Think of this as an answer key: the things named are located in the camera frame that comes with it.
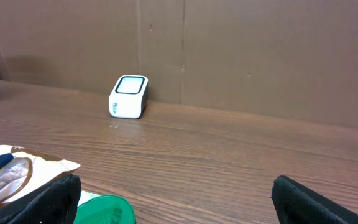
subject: green container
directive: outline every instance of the green container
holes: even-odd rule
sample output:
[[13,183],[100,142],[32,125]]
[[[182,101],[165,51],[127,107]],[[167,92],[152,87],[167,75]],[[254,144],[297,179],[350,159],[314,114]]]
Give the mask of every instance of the green container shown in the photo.
[[80,205],[74,224],[135,224],[135,210],[124,198],[102,195]]

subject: green object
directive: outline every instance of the green object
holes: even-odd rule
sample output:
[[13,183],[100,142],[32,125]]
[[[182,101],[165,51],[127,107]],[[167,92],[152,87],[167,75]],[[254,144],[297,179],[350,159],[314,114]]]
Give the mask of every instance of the green object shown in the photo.
[[135,210],[123,197],[102,195],[80,205],[74,224],[135,224]]

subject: green cup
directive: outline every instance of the green cup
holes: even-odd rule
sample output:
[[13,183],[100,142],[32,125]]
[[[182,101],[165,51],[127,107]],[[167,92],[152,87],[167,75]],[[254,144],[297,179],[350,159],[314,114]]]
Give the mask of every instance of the green cup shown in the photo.
[[102,195],[80,205],[74,224],[135,224],[135,210],[123,197]]

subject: transparent plastic wrapper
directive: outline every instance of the transparent plastic wrapper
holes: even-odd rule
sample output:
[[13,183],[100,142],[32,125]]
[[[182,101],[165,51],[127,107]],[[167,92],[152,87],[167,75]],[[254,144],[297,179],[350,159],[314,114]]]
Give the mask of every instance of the transparent plastic wrapper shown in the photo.
[[0,155],[7,153],[11,153],[14,159],[0,170],[0,208],[44,184],[72,173],[80,166],[23,147],[0,145]]

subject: green bowl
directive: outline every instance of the green bowl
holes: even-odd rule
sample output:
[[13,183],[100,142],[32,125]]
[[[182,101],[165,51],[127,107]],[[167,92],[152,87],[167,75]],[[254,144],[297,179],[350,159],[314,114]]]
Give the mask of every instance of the green bowl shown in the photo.
[[74,224],[135,224],[135,210],[123,197],[102,195],[80,205]]

